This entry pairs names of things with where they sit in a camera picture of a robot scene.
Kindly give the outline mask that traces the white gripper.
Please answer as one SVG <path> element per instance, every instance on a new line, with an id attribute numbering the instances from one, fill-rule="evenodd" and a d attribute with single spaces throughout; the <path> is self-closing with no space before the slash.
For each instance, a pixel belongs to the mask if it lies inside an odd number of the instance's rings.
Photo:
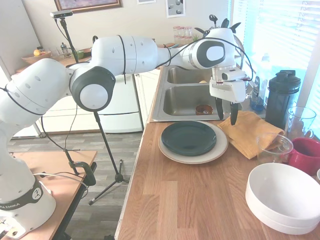
<path id="1" fill-rule="evenodd" d="M 217 83 L 209 81 L 209 93 L 215 97 L 215 105 L 220 120 L 224 119 L 222 100 L 230 103 L 230 123 L 234 126 L 237 122 L 239 104 L 245 100 L 245 82 L 243 80 L 224 81 Z"/>

